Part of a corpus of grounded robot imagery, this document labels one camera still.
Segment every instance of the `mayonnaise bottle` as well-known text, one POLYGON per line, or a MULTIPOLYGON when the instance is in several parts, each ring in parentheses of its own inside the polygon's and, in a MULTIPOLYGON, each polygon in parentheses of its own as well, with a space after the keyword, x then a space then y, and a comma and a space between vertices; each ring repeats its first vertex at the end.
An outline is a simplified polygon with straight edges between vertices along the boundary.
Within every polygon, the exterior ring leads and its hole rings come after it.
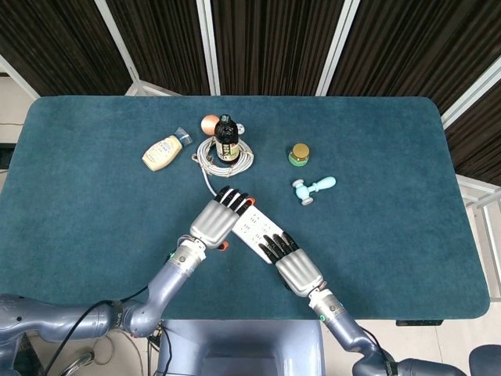
POLYGON ((174 135, 152 145, 142 156, 142 161, 151 171, 160 170, 172 162, 183 146, 192 142, 189 134, 179 127, 174 135))

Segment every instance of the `small jar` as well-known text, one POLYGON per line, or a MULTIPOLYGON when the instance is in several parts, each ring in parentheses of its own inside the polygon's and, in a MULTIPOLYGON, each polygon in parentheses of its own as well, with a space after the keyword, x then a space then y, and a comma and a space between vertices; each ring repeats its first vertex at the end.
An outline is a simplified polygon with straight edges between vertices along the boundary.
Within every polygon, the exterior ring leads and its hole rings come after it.
POLYGON ((304 143, 297 143, 289 152, 289 162, 296 167, 302 167, 308 163, 310 148, 304 143))

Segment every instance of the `white power strip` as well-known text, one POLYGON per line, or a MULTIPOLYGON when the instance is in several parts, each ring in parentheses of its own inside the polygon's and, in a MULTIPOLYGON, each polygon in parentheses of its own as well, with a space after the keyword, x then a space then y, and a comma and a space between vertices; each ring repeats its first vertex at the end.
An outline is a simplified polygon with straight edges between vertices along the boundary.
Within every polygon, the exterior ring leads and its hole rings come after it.
POLYGON ((250 206, 236 221, 232 231, 263 260, 268 264, 272 263, 263 250, 259 248, 259 244, 267 244, 264 235, 269 237, 274 234, 282 236, 283 230, 259 209, 253 205, 250 206))

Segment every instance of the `coiled white cable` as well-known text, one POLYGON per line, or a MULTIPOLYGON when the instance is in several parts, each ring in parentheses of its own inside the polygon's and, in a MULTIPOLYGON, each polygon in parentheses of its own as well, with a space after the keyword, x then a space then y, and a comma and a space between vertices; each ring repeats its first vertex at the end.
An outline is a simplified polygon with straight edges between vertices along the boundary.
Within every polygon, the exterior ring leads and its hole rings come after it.
POLYGON ((215 175, 229 178, 236 174, 240 174, 247 170, 254 161, 254 154, 250 147, 241 139, 238 141, 238 148, 240 149, 240 157, 238 161, 231 165, 230 167, 219 167, 213 163, 213 158, 209 155, 211 147, 215 144, 215 138, 211 137, 203 141, 196 150, 196 154, 192 155, 192 159, 198 163, 204 174, 204 180, 207 184, 207 188, 215 196, 216 193, 209 183, 209 178, 207 175, 215 175))

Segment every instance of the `dark glass bottle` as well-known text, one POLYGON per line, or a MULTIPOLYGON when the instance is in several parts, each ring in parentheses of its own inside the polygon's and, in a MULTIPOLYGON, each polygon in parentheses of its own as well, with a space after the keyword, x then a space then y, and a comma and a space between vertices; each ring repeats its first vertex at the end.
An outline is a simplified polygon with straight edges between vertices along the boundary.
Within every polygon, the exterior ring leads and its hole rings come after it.
POLYGON ((216 152, 219 160, 233 165, 240 157, 238 148, 238 128, 229 115, 221 115, 215 128, 216 152))

